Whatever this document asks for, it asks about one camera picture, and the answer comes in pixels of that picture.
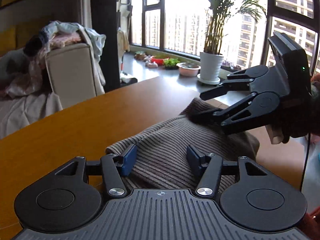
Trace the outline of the striped knit sweater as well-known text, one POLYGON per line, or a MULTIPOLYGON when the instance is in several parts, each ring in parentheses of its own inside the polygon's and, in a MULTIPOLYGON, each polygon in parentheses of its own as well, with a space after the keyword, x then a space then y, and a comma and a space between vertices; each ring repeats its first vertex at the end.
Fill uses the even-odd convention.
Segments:
POLYGON ((123 178, 129 189, 195 189, 198 184, 187 161, 188 145, 202 153, 216 153, 225 160, 239 156, 255 159, 259 140, 248 132, 225 135, 217 127, 195 124, 193 114, 217 108, 194 98, 176 117, 159 122, 132 137, 106 148, 121 154, 129 145, 137 146, 137 159, 129 176, 123 178))

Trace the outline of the pile of clothes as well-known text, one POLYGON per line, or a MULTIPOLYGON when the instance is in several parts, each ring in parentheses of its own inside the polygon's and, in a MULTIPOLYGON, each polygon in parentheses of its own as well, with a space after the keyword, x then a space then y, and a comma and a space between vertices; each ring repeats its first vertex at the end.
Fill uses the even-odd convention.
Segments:
POLYGON ((28 74, 25 74, 23 81, 24 90, 30 90, 30 94, 40 90, 43 83, 42 72, 46 67, 45 58, 49 52, 84 42, 85 36, 88 36, 87 43, 93 48, 94 59, 100 61, 106 41, 104 34, 78 23, 53 21, 43 27, 23 49, 24 54, 30 58, 28 74))

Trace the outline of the pink ceramic bowl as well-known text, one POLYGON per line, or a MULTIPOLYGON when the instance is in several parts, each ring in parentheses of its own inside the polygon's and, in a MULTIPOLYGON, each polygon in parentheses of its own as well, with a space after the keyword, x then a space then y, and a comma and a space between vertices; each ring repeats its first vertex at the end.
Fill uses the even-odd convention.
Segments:
POLYGON ((178 66, 180 75, 185 77, 196 77, 201 69, 198 64, 189 62, 181 62, 176 64, 176 66, 178 66))

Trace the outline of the green plant tray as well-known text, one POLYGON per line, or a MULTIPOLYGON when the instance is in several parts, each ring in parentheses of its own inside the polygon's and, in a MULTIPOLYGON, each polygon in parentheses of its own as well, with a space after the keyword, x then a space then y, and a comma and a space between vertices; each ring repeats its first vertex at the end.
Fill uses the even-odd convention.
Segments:
POLYGON ((175 70, 175 69, 178 69, 177 64, 179 63, 180 63, 179 59, 167 58, 167 59, 164 59, 163 66, 167 70, 175 70))

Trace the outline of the red bowl on sill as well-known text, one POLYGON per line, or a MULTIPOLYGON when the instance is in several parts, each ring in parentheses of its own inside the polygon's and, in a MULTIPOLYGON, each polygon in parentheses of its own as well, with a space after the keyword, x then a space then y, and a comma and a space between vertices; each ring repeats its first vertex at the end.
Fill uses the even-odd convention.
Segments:
POLYGON ((151 63, 157 63, 158 66, 162 66, 164 64, 164 61, 166 60, 167 58, 161 58, 159 56, 152 56, 150 58, 151 60, 151 63))

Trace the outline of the grey sheet covered sofa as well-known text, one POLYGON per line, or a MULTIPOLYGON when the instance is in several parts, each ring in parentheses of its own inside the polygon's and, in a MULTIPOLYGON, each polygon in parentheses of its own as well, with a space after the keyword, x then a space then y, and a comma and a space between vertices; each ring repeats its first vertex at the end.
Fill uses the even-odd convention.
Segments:
POLYGON ((63 110, 58 95, 34 93, 1 99, 1 138, 63 110))

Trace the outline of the floral white blanket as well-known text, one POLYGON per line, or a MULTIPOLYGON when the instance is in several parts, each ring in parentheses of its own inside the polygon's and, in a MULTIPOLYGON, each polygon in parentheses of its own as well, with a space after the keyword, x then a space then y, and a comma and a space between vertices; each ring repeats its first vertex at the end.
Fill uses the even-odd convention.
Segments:
POLYGON ((27 74, 17 75, 7 86, 1 88, 1 96, 11 98, 27 96, 38 92, 43 84, 42 68, 35 59, 29 60, 27 74))

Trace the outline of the white vacuum cleaner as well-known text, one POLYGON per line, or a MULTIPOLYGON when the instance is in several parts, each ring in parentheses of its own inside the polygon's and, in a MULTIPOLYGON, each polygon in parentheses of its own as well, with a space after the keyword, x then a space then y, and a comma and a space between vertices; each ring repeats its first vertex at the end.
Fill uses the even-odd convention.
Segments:
POLYGON ((129 23, 131 21, 131 13, 131 0, 117 1, 117 50, 121 86, 127 86, 137 82, 135 77, 123 71, 124 54, 130 51, 129 23))

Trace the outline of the grey neck pillow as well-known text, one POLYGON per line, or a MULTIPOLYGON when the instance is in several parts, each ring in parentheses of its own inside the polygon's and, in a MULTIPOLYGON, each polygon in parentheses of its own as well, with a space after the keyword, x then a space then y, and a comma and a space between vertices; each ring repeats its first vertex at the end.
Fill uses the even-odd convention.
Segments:
POLYGON ((27 74, 29 62, 22 48, 9 51, 1 57, 1 88, 9 85, 17 75, 27 74))

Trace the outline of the dark curtain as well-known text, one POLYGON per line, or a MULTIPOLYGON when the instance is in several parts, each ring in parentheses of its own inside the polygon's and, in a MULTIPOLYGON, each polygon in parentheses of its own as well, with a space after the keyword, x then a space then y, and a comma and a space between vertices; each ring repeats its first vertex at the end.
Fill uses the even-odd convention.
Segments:
POLYGON ((120 87, 117 45, 117 0, 91 0, 92 27, 106 36, 100 67, 105 77, 105 92, 120 87))

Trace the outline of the yellow cushion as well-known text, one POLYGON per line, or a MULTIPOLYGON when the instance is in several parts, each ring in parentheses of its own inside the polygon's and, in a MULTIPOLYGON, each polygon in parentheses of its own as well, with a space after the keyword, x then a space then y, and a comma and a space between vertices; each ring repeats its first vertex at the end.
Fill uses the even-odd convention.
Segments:
POLYGON ((0 57, 3 57, 7 52, 16 49, 16 27, 0 33, 0 57))

